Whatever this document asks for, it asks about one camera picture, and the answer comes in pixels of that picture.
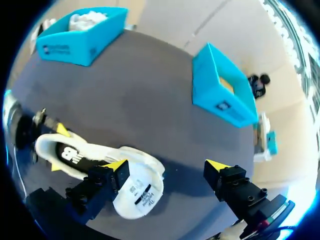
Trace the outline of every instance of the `small blue object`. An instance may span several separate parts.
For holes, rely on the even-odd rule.
[[[249,81],[235,64],[207,43],[192,60],[192,102],[238,128],[258,122]],[[221,84],[223,78],[233,93]]]
[[[276,155],[278,153],[278,146],[276,142],[276,132],[270,131],[266,134],[267,148],[271,155]]]
[[[69,31],[74,14],[90,11],[103,13],[107,19],[85,31]],[[90,66],[95,58],[124,31],[128,10],[121,7],[91,7],[69,13],[36,39],[36,49],[44,60]]]

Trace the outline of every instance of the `new balance shoe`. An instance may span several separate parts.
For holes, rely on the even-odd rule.
[[[113,201],[116,212],[133,220],[147,215],[163,195],[165,167],[155,157],[132,147],[112,148],[87,143],[73,132],[43,134],[35,143],[39,157],[73,178],[83,180],[93,166],[128,160],[130,176]]]

